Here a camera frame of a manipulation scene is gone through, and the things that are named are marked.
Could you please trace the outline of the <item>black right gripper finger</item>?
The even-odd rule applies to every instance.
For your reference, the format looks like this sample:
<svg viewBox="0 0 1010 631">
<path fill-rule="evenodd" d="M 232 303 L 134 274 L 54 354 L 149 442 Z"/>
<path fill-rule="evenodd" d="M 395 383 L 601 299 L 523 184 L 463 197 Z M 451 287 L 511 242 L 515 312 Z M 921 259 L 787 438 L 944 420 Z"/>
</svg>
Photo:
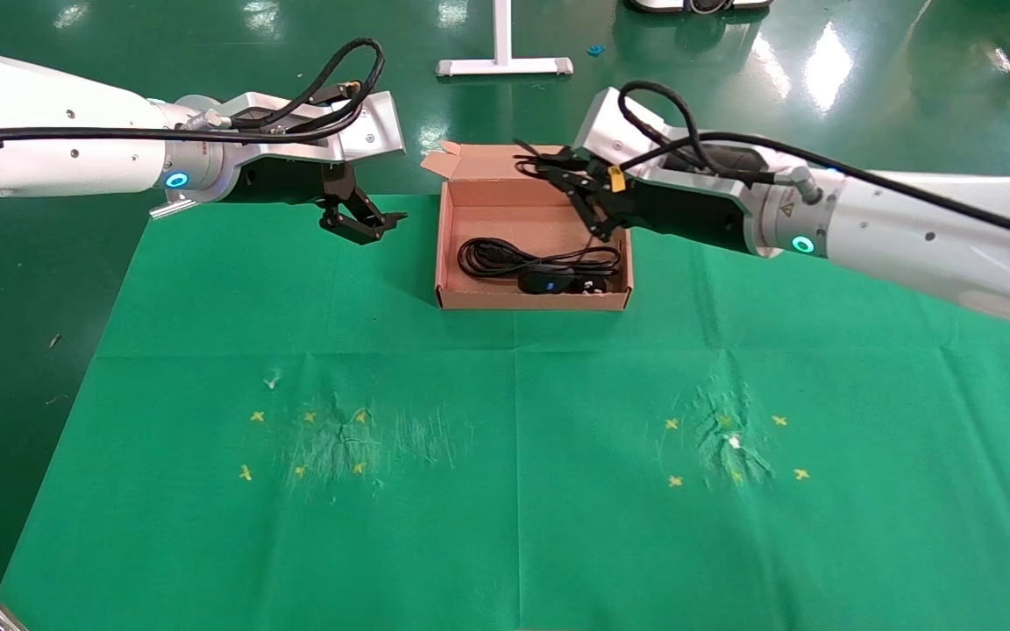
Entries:
<svg viewBox="0 0 1010 631">
<path fill-rule="evenodd" d="M 558 174 L 557 190 L 564 193 L 570 207 L 576 211 L 586 231 L 602 243 L 609 243 L 615 231 L 622 228 L 620 220 L 612 218 L 603 202 L 610 197 L 604 184 L 582 174 Z"/>
<path fill-rule="evenodd" d="M 557 185 L 610 185 L 614 167 L 598 159 L 516 155 L 518 173 Z"/>
</svg>

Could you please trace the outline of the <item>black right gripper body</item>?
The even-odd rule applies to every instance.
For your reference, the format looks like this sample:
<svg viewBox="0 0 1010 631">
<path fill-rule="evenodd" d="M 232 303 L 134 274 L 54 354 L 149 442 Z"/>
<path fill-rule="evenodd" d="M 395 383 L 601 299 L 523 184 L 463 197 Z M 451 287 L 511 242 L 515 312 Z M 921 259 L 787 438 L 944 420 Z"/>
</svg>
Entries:
<svg viewBox="0 0 1010 631">
<path fill-rule="evenodd" d="M 629 228 L 752 254 L 744 231 L 746 215 L 732 197 L 632 181 L 618 193 L 618 216 Z"/>
</svg>

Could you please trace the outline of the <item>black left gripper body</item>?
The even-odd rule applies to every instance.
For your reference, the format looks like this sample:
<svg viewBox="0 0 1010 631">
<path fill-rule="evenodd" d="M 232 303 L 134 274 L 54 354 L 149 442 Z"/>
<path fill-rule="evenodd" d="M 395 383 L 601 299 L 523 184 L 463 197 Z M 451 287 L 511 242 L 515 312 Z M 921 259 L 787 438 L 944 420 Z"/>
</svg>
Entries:
<svg viewBox="0 0 1010 631">
<path fill-rule="evenodd" d="M 304 160 L 254 160 L 241 167 L 237 203 L 345 202 L 358 188 L 352 165 Z"/>
</svg>

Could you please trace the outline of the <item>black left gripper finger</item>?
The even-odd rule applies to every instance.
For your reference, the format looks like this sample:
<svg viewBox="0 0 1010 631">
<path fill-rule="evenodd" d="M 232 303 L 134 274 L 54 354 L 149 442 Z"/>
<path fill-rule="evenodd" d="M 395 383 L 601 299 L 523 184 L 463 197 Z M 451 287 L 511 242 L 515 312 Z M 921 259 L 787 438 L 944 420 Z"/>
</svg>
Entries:
<svg viewBox="0 0 1010 631">
<path fill-rule="evenodd" d="M 319 226 L 359 246 L 365 246 L 381 239 L 382 227 L 384 227 L 384 213 L 375 208 L 369 202 L 350 203 L 348 207 L 349 215 L 341 211 L 342 204 L 333 202 L 320 202 L 317 207 L 322 209 Z"/>
<path fill-rule="evenodd" d="M 408 213 L 404 212 L 381 212 L 362 191 L 354 167 L 345 167 L 342 183 L 342 205 L 349 212 L 349 216 L 342 216 L 342 226 L 349 231 L 389 231 L 409 218 Z"/>
</svg>

